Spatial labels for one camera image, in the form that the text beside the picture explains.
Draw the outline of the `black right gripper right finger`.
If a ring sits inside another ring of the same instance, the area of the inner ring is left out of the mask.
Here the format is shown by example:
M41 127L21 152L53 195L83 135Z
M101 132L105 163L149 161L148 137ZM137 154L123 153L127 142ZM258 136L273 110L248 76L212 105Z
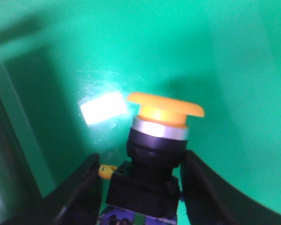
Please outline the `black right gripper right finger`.
M182 193L192 225L281 225L281 215L234 188L193 151L180 167Z

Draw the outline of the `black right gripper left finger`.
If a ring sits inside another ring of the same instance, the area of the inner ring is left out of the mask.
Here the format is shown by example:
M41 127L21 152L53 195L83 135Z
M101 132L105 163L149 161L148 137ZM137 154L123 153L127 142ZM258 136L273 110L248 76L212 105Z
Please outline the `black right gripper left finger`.
M99 155L90 154L48 196L27 206L6 225L94 225L101 207Z

